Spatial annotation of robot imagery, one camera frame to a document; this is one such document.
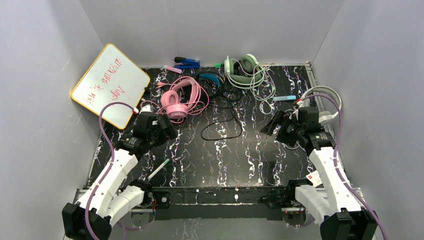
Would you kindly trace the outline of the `blue black marker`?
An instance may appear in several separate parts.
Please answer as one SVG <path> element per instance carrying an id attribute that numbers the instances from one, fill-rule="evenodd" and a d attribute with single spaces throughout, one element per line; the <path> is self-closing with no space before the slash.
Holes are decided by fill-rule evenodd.
<path id="1" fill-rule="evenodd" d="M 174 67 L 176 69 L 199 69 L 201 67 L 199 60 L 190 59 L 186 57 L 176 56 L 173 61 L 175 62 Z"/>

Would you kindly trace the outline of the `light blue marker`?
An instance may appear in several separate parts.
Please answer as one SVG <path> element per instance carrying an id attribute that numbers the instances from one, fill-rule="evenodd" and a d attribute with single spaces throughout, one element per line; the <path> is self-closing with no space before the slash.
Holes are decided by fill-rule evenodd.
<path id="1" fill-rule="evenodd" d="M 275 102 L 282 102 L 282 101 L 295 101 L 297 97 L 295 95 L 286 95 L 286 96 L 274 96 L 272 98 Z"/>

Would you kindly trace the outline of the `yellow framed whiteboard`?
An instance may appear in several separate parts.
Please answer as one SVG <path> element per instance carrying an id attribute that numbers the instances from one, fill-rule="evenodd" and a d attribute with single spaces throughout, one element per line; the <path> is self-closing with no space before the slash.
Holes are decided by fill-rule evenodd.
<path id="1" fill-rule="evenodd" d="M 73 101 L 97 116 L 110 103 L 137 108 L 151 82 L 149 75 L 114 44 L 108 43 L 70 92 Z"/>

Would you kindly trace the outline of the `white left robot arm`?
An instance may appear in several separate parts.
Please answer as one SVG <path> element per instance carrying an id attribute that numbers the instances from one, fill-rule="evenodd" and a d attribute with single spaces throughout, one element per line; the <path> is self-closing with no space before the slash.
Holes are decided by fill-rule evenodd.
<path id="1" fill-rule="evenodd" d="M 65 236 L 72 240 L 107 240 L 113 226 L 140 205 L 151 189 L 148 183 L 135 180 L 118 192 L 124 179 L 147 152 L 176 137 L 168 116 L 140 112 L 135 124 L 112 147 L 110 160 L 89 189 L 62 209 Z"/>

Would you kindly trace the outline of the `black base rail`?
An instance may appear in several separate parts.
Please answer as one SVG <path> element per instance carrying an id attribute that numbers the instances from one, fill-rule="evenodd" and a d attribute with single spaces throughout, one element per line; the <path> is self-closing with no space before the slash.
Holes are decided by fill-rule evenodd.
<path id="1" fill-rule="evenodd" d="M 127 213 L 152 213 L 157 221 L 173 219 L 239 219 L 266 218 L 300 225 L 306 221 L 306 211 L 313 211 L 295 199 L 299 187 L 315 189 L 306 179 L 292 180 L 287 186 L 261 187 L 151 187 L 129 184 L 106 207 L 105 216 L 89 212 L 92 228 L 114 226 Z"/>

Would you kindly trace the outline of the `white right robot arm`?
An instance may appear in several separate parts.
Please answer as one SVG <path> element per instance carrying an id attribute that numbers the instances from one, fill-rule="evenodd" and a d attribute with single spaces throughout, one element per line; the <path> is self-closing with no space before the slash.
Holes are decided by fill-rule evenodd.
<path id="1" fill-rule="evenodd" d="M 273 199 L 281 205 L 297 201 L 319 224 L 323 240 L 372 240 L 377 222 L 375 212 L 365 207 L 363 199 L 354 191 L 343 168 L 334 156 L 336 142 L 319 123 L 316 107 L 301 107 L 297 117 L 277 111 L 261 133 L 271 136 L 279 126 L 276 140 L 293 147 L 299 144 L 305 149 L 321 180 L 326 193 L 323 197 L 310 177 L 290 180 L 282 193 L 263 196 L 262 202 Z"/>

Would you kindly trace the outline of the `pink marker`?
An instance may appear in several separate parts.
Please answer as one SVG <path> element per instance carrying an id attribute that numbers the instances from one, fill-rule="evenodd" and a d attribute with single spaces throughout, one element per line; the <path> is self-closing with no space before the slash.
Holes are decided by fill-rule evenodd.
<path id="1" fill-rule="evenodd" d="M 168 70 L 168 71 L 171 71 L 171 72 L 177 73 L 177 74 L 181 74 L 183 72 L 182 69 L 175 68 L 175 67 L 172 67 L 172 66 L 169 66 L 169 65 L 166 65 L 166 64 L 163 66 L 163 68 L 165 70 Z"/>

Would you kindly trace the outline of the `pink headphones with cable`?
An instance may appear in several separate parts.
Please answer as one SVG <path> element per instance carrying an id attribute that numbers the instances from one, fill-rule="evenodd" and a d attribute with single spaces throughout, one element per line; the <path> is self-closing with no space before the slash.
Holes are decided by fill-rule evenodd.
<path id="1" fill-rule="evenodd" d="M 151 100 L 142 100 L 141 107 L 151 105 L 155 113 L 166 115 L 172 123 L 180 124 L 186 117 L 202 114 L 211 102 L 206 89 L 191 76 L 182 76 L 172 83 L 157 82 L 157 89 L 168 87 L 160 98 L 160 104 Z"/>

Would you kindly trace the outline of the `white green marker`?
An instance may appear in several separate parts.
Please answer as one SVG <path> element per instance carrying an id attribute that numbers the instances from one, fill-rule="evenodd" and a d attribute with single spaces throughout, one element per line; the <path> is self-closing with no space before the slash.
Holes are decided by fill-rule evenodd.
<path id="1" fill-rule="evenodd" d="M 167 158 L 164 162 L 162 162 L 154 171 L 151 172 L 151 174 L 147 177 L 147 180 L 150 181 L 161 169 L 167 165 L 169 161 L 170 159 Z"/>

